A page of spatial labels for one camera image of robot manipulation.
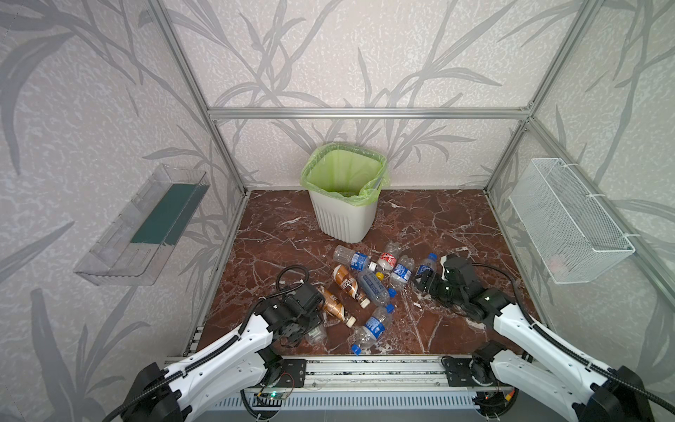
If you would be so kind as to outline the clear square bottle white cap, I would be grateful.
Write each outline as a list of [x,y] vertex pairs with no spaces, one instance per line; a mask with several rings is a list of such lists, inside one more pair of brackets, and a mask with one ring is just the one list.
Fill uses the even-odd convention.
[[320,324],[308,331],[308,333],[305,335],[305,340],[311,346],[317,346],[325,343],[327,337],[328,335],[325,324]]

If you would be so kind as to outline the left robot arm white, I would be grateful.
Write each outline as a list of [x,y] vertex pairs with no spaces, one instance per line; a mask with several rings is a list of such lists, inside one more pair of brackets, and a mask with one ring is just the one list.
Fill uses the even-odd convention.
[[277,381],[284,360],[274,342],[301,340],[322,321],[323,294],[303,283],[256,302],[239,327],[165,369],[142,369],[105,420],[193,421],[234,393]]

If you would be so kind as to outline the Pepsi bottle blue cap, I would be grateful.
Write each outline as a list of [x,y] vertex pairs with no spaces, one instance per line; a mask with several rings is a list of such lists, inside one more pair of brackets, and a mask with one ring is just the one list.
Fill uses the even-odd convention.
[[416,289],[420,291],[425,290],[425,287],[427,285],[425,274],[427,273],[433,274],[436,272],[437,261],[438,256],[435,253],[430,253],[426,258],[423,258],[420,261],[413,279],[413,286]]

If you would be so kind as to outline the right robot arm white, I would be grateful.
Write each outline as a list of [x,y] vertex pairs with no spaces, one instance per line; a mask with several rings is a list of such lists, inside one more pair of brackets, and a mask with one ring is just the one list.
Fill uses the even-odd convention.
[[414,287],[438,304],[457,308],[519,346],[516,354],[491,340],[472,353],[468,364],[441,360],[450,382],[473,381],[484,387],[512,387],[546,405],[568,421],[652,421],[651,404],[640,376],[627,367],[613,369],[535,320],[516,295],[486,288],[476,265],[451,254],[442,269],[420,270]]

